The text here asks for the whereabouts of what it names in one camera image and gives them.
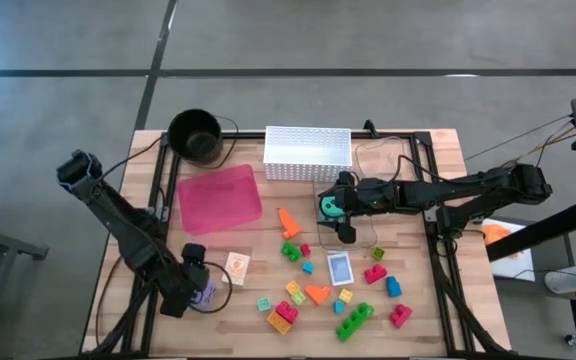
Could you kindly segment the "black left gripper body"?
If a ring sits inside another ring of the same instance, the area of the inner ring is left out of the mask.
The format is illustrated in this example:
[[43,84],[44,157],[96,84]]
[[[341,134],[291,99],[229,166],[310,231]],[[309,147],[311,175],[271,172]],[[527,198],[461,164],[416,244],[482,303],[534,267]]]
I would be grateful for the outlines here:
[[179,263],[173,259],[166,265],[165,275],[160,281],[163,296],[161,314],[181,318],[190,305],[194,293],[202,291],[197,290],[191,281],[191,266],[205,266],[205,253],[206,248],[203,245],[188,243],[182,249],[183,262]]

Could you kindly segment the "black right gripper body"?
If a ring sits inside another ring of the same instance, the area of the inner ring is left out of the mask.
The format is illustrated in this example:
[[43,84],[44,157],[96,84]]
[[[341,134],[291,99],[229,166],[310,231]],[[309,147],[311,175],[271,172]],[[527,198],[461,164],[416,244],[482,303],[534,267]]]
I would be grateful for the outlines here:
[[356,229],[351,225],[351,218],[362,212],[362,204],[356,189],[357,180],[354,171],[342,171],[339,173],[336,183],[336,206],[342,210],[337,234],[339,240],[344,244],[356,242]]

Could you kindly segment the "teal foam die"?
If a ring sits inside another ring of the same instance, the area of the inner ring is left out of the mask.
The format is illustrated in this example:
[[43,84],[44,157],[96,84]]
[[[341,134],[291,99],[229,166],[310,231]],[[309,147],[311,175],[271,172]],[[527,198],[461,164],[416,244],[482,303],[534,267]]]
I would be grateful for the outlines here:
[[319,211],[324,218],[337,219],[344,216],[344,211],[336,205],[334,196],[320,197]]

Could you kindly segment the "purple foam die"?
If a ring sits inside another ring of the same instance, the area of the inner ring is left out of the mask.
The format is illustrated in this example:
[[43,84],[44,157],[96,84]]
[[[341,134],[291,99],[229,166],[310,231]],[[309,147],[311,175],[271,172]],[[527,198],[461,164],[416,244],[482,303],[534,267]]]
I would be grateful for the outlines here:
[[194,293],[190,305],[194,309],[209,310],[216,291],[216,285],[213,282],[209,282],[204,290]]

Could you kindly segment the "orange playing card box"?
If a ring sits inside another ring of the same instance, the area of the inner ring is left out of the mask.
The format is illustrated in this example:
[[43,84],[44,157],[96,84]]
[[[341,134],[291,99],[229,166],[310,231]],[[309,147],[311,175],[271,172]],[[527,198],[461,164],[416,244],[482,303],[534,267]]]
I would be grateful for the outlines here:
[[227,282],[228,279],[231,279],[233,285],[243,286],[249,263],[250,257],[248,255],[230,252],[224,265],[227,275],[222,276],[222,281]]

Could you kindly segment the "red toy building block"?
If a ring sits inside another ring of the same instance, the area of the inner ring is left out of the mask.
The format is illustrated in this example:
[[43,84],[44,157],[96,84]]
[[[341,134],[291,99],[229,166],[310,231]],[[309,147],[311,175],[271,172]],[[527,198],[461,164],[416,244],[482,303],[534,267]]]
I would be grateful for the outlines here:
[[375,264],[371,268],[364,271],[364,278],[368,285],[375,283],[376,281],[386,277],[388,271],[380,264]]
[[393,312],[390,314],[390,321],[397,329],[403,327],[412,314],[412,309],[404,304],[395,306]]
[[287,301],[279,303],[275,312],[290,324],[293,324],[299,316],[298,308],[290,305]]

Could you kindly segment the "green toy building block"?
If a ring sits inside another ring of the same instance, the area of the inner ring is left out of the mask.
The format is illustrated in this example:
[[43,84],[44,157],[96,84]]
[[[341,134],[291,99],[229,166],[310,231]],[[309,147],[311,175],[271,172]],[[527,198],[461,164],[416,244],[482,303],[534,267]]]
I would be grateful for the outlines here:
[[297,262],[302,257],[301,250],[290,242],[284,242],[281,253],[290,261]]

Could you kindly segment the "orange triangular toy block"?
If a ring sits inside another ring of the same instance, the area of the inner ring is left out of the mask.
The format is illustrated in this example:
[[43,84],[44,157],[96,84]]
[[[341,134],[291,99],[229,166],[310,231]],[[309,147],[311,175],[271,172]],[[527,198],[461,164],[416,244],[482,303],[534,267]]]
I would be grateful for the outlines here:
[[322,305],[330,296],[331,289],[328,286],[307,285],[305,292],[317,305]]

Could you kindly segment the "long green toy block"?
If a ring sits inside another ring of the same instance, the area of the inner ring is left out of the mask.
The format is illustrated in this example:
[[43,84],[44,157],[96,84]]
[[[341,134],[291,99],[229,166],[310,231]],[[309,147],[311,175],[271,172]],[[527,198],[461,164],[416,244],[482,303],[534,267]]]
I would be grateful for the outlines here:
[[336,328],[336,335],[341,342],[347,341],[374,314],[375,308],[365,302],[360,303],[355,310]]

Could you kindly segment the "clear plastic bin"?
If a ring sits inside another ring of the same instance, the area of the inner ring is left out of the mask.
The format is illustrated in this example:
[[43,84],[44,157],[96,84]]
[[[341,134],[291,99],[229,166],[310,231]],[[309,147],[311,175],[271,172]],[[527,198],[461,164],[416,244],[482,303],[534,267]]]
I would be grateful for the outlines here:
[[357,175],[357,182],[364,178],[378,178],[391,181],[394,186],[394,200],[401,188],[420,180],[412,160],[410,142],[401,136],[368,140],[353,148],[351,171]]
[[324,218],[319,211],[320,197],[318,197],[318,194],[336,185],[338,178],[330,180],[316,177],[312,181],[320,246],[328,251],[360,251],[373,247],[377,243],[377,235],[372,219],[366,215],[358,215],[351,218],[351,225],[356,229],[356,242],[354,244],[342,243],[338,238],[337,232],[322,225],[322,221],[329,218]]

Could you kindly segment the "blue playing card box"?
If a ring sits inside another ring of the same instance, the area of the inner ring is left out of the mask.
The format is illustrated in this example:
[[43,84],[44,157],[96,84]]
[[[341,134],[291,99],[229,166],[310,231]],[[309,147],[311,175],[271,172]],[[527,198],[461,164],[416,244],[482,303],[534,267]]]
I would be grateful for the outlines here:
[[327,264],[333,286],[348,285],[354,282],[351,261],[347,252],[329,254]]

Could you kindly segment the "large yellow toy block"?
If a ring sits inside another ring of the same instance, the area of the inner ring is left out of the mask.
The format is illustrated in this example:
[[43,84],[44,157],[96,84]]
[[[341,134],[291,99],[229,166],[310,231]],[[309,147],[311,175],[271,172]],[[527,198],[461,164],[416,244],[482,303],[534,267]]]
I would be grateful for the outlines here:
[[288,322],[276,311],[273,311],[267,317],[267,322],[281,335],[285,335],[291,328],[292,324]]

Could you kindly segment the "black round pot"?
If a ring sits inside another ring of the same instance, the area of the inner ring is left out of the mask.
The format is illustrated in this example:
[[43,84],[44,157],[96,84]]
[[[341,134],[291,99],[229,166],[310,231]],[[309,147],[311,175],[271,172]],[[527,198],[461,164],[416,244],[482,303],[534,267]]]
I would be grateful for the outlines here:
[[[224,131],[220,120],[230,122],[235,129],[233,142],[221,160]],[[239,137],[239,126],[230,118],[203,109],[188,109],[172,119],[166,137],[172,152],[181,159],[197,168],[218,169],[234,149]]]

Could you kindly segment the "black metal bar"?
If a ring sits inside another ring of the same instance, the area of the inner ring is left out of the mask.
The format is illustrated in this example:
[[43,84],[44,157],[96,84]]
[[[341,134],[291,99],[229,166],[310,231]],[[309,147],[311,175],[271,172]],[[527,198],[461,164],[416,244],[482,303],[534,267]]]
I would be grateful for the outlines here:
[[488,245],[490,262],[532,248],[576,229],[576,204]]

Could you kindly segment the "white rounded object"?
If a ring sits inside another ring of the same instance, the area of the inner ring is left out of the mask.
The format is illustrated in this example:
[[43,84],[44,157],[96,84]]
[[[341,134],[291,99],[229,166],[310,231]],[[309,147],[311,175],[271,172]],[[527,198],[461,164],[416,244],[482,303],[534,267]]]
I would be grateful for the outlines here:
[[544,284],[555,294],[576,292],[576,266],[547,272]]

